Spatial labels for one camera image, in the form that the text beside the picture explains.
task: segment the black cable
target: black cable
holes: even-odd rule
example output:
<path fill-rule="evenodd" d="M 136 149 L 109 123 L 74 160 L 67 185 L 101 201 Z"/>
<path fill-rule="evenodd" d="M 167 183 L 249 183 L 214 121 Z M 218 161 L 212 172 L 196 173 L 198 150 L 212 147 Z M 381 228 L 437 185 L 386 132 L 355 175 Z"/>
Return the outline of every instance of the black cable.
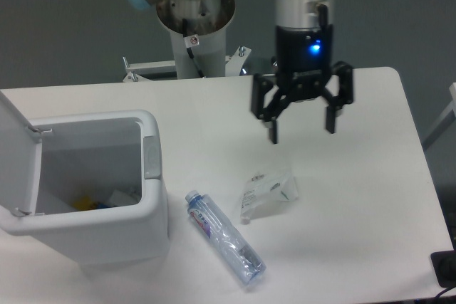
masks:
<path fill-rule="evenodd" d="M 190 36 L 188 34 L 188 20 L 187 19 L 182 20 L 182 31 L 184 31 L 183 32 L 184 38 Z M 192 60 L 193 65 L 197 69 L 197 72 L 198 72 L 198 75 L 200 76 L 200 78 L 206 78 L 206 76 L 204 75 L 204 73 L 201 70 L 200 64 L 198 63 L 197 59 L 195 58 L 195 55 L 193 55 L 192 48 L 190 48 L 190 47 L 187 48 L 187 53 L 188 53 L 188 57 L 190 57 L 190 59 Z"/>
<path fill-rule="evenodd" d="M 445 294 L 445 293 L 448 292 L 448 291 L 451 291 L 453 288 L 456 288 L 456 285 L 444 289 L 442 292 L 440 292 L 438 295 L 436 295 L 436 296 L 434 297 L 434 299 L 432 300 L 431 304 L 437 304 L 437 302 L 438 302 L 440 296 L 443 295 L 443 294 Z"/>

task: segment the plastic bag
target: plastic bag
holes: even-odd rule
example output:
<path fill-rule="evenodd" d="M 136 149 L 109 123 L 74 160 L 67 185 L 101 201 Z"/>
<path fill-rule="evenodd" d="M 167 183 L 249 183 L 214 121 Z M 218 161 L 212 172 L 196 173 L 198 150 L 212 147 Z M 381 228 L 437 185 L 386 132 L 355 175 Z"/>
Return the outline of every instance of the plastic bag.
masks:
<path fill-rule="evenodd" d="M 270 201 L 291 202 L 298 198 L 298 191 L 290 169 L 258 173 L 244 187 L 241 219 L 247 224 L 256 207 Z"/>

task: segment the bottle cap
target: bottle cap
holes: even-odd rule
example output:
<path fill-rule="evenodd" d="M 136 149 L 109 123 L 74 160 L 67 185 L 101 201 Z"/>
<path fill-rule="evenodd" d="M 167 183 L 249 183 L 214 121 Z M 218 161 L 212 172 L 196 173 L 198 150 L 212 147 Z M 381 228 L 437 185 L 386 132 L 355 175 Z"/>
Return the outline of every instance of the bottle cap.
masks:
<path fill-rule="evenodd" d="M 191 192 L 189 192 L 187 194 L 187 196 L 185 197 L 185 200 L 187 201 L 187 203 L 190 203 L 196 196 L 198 196 L 200 193 L 197 192 L 196 190 L 192 190 Z"/>

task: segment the trash bin lid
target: trash bin lid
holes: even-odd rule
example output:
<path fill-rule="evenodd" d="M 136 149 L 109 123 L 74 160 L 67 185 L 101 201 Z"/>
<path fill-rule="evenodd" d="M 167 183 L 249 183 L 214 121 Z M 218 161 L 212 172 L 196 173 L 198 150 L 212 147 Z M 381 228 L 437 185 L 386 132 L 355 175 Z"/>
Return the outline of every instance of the trash bin lid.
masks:
<path fill-rule="evenodd" d="M 0 91 L 0 206 L 33 214 L 41 168 L 41 135 Z"/>

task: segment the trash bin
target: trash bin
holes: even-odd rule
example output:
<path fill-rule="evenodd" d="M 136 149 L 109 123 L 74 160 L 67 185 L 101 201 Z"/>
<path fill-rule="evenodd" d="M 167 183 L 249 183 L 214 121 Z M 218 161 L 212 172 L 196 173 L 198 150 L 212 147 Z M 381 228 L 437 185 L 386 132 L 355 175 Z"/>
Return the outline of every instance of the trash bin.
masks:
<path fill-rule="evenodd" d="M 135 201 L 113 200 L 131 193 Z M 103 205 L 81 211 L 81 199 Z M 0 227 L 79 264 L 167 253 L 155 118 L 134 110 L 29 122 L 0 92 Z"/>

